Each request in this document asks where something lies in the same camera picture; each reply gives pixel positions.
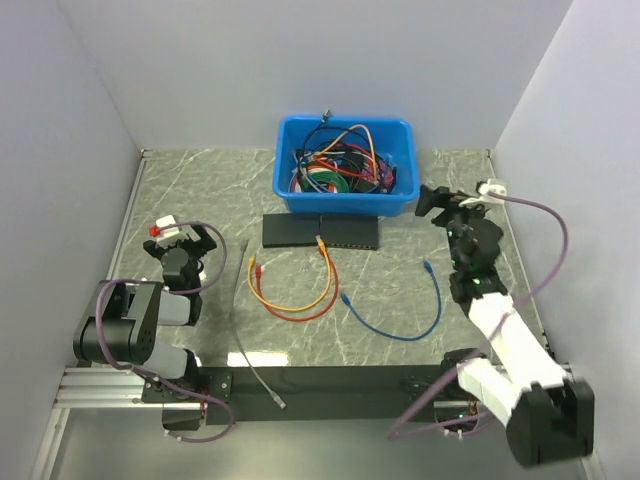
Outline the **black network switch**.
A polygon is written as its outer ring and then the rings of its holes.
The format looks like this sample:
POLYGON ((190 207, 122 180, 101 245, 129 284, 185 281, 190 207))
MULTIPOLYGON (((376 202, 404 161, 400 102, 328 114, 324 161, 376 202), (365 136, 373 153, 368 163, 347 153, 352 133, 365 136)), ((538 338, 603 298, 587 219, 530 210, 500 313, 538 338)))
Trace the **black network switch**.
POLYGON ((333 248, 378 250, 379 221, 367 215, 322 214, 320 236, 333 248))
POLYGON ((320 215, 312 213, 265 214, 262 222, 264 248, 308 247, 320 235, 320 215))

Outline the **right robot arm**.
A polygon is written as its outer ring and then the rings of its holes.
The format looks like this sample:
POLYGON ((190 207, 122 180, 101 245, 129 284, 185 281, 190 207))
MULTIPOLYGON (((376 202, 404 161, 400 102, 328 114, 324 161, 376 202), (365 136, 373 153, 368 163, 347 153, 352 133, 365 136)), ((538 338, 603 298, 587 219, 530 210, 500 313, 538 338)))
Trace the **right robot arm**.
POLYGON ((432 222, 447 233, 451 297, 502 367, 496 369, 478 350, 469 352, 445 369, 402 418, 412 419, 441 391, 452 399, 469 393, 505 427, 521 466, 588 457, 594 447, 595 394, 541 346, 495 266, 503 231, 486 214, 508 198, 505 186, 493 179, 479 182, 473 195, 447 187, 420 189, 416 215, 439 209, 432 222))

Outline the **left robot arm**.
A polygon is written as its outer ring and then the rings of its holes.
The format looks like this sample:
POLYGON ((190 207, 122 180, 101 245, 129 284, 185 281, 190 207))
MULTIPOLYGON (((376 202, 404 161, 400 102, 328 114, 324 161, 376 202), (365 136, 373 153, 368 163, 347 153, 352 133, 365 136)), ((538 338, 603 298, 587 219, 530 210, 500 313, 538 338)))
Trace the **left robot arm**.
POLYGON ((98 283, 84 318, 73 338, 80 361, 134 370, 152 382, 163 379, 176 400, 194 399, 201 388, 195 354, 157 337, 160 326, 193 326, 200 318, 202 258, 227 248, 219 231, 203 222, 178 222, 168 216, 158 220, 143 242, 144 251, 162 267, 161 281, 134 279, 98 283))

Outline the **blue plastic bin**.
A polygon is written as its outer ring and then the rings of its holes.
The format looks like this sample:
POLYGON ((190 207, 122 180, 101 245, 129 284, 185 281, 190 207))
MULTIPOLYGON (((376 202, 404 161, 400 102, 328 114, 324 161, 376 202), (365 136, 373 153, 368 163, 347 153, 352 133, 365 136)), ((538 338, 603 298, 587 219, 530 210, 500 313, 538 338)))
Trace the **blue plastic bin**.
POLYGON ((342 213, 396 216, 419 196, 420 180, 413 130, 410 124, 394 117, 331 116, 324 128, 314 135, 311 130, 321 123, 319 115, 292 115, 280 121, 272 190, 292 213, 342 213), (297 166, 294 153, 314 147, 338 136, 341 127, 365 125, 372 134, 374 148, 384 162, 396 170, 392 192, 319 193, 316 190, 293 192, 290 183, 297 166))

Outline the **black base beam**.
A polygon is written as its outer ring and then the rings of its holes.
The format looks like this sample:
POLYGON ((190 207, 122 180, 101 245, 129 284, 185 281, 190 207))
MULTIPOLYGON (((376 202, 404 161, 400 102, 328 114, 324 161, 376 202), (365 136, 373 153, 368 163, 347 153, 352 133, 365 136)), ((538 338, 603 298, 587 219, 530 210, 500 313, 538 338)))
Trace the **black base beam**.
POLYGON ((395 419, 444 371, 442 364, 259 367, 284 409, 247 367, 201 368, 195 390, 229 405, 239 421, 395 419))

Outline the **aluminium rail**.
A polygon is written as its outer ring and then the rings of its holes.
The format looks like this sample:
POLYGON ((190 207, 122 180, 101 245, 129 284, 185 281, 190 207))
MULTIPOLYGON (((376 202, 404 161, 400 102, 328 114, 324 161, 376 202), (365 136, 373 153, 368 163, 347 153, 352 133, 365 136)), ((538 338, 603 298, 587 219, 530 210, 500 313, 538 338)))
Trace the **aluminium rail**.
POLYGON ((134 373, 113 368, 66 368, 53 407, 58 409, 161 408, 144 403, 146 383, 134 373))

